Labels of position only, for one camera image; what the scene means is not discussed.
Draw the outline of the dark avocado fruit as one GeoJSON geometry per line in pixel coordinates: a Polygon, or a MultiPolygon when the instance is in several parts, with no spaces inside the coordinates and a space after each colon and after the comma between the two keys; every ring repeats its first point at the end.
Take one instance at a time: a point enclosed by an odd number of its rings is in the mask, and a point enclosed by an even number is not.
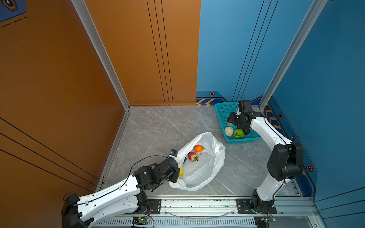
{"type": "Polygon", "coordinates": [[[250,131],[250,128],[249,127],[243,127],[243,133],[245,134],[245,135],[248,135],[251,131],[250,131]]]}

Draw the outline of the light green bumpy fruit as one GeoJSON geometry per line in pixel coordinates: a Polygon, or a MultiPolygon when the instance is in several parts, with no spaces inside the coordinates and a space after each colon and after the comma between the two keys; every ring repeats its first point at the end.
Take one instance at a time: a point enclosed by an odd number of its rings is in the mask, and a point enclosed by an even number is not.
{"type": "Polygon", "coordinates": [[[236,138],[236,139],[242,139],[245,137],[245,133],[242,129],[236,129],[234,130],[233,132],[233,136],[236,138]]]}

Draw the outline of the beige pear fruit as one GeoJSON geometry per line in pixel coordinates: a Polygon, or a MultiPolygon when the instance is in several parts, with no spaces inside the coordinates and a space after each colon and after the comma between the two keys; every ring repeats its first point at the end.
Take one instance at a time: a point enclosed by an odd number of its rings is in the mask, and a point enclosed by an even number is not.
{"type": "Polygon", "coordinates": [[[224,132],[227,137],[231,137],[234,134],[234,129],[232,127],[226,127],[224,132]]]}

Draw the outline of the white plastic bag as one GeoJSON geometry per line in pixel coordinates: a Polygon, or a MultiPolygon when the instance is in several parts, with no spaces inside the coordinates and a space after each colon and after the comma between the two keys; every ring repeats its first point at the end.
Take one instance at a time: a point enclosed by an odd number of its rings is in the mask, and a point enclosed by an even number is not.
{"type": "Polygon", "coordinates": [[[225,146],[217,140],[211,132],[202,133],[180,150],[176,158],[178,167],[183,167],[183,175],[179,176],[177,183],[170,182],[170,187],[182,191],[194,192],[209,184],[219,173],[225,162],[225,146]],[[196,145],[202,145],[202,155],[198,154],[198,161],[191,162],[188,153],[194,152],[196,145]]]}

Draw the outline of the pink peach fruit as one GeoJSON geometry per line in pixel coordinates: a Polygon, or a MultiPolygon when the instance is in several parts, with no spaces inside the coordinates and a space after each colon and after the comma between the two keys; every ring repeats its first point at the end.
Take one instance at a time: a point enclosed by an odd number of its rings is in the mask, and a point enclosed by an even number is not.
{"type": "Polygon", "coordinates": [[[188,153],[188,158],[189,158],[189,160],[190,160],[191,162],[197,162],[197,161],[198,161],[199,156],[198,156],[198,154],[197,154],[197,153],[195,153],[195,152],[190,152],[190,153],[188,153]]]}

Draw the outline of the orange tangerine fruit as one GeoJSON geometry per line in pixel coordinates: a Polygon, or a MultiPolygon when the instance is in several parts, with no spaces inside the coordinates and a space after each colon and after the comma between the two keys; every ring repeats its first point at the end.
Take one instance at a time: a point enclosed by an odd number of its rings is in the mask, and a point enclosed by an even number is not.
{"type": "Polygon", "coordinates": [[[195,152],[195,153],[198,153],[198,154],[200,154],[200,155],[202,155],[203,150],[204,150],[204,147],[203,147],[202,145],[196,145],[196,146],[194,147],[194,152],[195,152]]]}

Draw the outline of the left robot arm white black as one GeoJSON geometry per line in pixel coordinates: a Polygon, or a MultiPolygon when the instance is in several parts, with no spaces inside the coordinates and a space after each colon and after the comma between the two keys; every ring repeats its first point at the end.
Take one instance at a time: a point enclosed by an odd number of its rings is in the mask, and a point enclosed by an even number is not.
{"type": "Polygon", "coordinates": [[[176,183],[179,173],[178,162],[169,156],[160,164],[140,167],[126,179],[98,192],[71,194],[64,199],[62,227],[91,228],[117,215],[141,214],[149,205],[146,192],[153,192],[166,181],[176,183]]]}

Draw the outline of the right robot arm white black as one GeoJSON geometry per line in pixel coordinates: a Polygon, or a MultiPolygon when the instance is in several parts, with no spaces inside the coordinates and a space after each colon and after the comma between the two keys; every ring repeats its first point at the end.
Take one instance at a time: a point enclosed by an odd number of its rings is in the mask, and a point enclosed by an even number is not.
{"type": "Polygon", "coordinates": [[[251,209],[255,213],[266,212],[274,204],[281,188],[303,173],[304,148],[283,136],[258,112],[240,115],[232,112],[227,122],[244,133],[254,130],[272,150],[267,163],[268,175],[261,186],[253,191],[251,198],[251,209]]]}

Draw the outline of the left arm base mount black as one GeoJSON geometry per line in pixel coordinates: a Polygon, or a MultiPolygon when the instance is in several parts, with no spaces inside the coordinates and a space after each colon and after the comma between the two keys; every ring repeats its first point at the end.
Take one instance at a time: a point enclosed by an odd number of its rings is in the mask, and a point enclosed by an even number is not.
{"type": "Polygon", "coordinates": [[[148,199],[148,202],[144,202],[136,210],[137,214],[155,215],[161,213],[161,199],[148,199]]]}

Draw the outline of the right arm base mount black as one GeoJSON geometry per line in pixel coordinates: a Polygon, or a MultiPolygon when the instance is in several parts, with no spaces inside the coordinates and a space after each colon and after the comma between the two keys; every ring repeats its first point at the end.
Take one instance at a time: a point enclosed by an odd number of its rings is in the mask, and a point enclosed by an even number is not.
{"type": "Polygon", "coordinates": [[[254,209],[251,199],[238,198],[236,206],[239,214],[277,214],[277,209],[273,201],[270,201],[261,209],[254,209]]]}

